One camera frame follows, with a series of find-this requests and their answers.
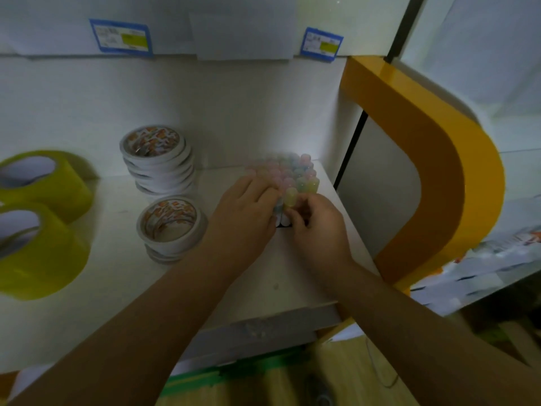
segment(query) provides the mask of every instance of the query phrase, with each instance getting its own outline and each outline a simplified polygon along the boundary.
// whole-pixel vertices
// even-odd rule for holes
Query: hand
[[[354,262],[343,216],[326,197],[299,194],[295,208],[285,212],[293,223],[295,243],[320,280]]]
[[[276,232],[273,209],[279,198],[276,184],[261,177],[241,177],[220,199],[199,250],[221,270],[238,277]]]

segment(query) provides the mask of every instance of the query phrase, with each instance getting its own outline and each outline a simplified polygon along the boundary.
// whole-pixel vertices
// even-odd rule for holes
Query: black metal strip
[[[393,44],[389,49],[389,53],[384,58],[385,62],[391,63],[391,61],[393,61],[393,59],[402,52],[402,48],[406,43],[409,32],[411,31],[411,28],[415,23],[417,15],[421,10],[424,1],[425,0],[409,0],[406,11],[404,12],[404,15],[402,17],[402,21],[398,26],[398,30],[393,40]],[[359,118],[359,122],[357,122],[357,126],[355,128],[355,132],[353,133],[353,137],[351,138],[351,142],[349,143],[349,146],[347,148],[346,156],[343,158],[342,165],[340,166],[340,170],[338,171],[338,175],[336,176],[336,180],[334,181],[334,189],[338,189],[338,185],[342,180],[343,173],[347,168],[347,164],[349,162],[349,159],[351,158],[351,154],[353,154],[355,145],[357,145],[357,141],[359,141],[362,129],[364,128],[366,120],[368,120],[368,118],[369,115],[366,113],[366,111],[363,110],[361,117]]]

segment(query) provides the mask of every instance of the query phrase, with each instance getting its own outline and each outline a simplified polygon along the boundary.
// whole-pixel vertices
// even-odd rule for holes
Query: person's right arm
[[[421,405],[541,404],[540,375],[355,263],[340,211],[321,195],[300,197],[287,213],[309,268]]]

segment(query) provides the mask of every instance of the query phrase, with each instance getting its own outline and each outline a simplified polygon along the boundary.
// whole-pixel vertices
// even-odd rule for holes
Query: yellow packing tape
[[[83,270],[90,247],[42,204],[0,207],[0,292],[43,298]]]
[[[0,202],[45,204],[64,222],[83,215],[92,194],[61,153],[32,151],[0,162]]]

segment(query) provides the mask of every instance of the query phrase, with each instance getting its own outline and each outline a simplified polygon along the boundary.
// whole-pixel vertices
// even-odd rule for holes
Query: yellow curved panel
[[[348,58],[340,88],[419,173],[416,212],[374,259],[382,278],[405,290],[489,233],[504,199],[503,165],[477,123],[381,57]]]

